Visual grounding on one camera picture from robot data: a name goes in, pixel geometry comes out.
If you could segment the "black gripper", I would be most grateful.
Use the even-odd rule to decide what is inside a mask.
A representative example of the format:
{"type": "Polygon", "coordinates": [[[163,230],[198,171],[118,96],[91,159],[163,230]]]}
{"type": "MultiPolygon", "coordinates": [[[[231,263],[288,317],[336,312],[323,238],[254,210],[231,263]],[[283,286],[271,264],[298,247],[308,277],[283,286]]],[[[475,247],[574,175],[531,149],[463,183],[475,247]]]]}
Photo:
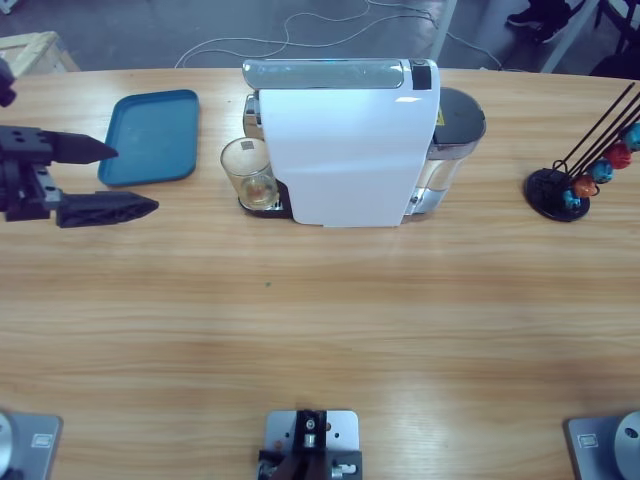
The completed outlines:
{"type": "Polygon", "coordinates": [[[32,127],[1,127],[1,212],[7,222],[49,219],[60,228],[126,223],[159,208],[156,200],[125,191],[62,194],[47,167],[86,165],[118,156],[88,135],[32,127]]]}

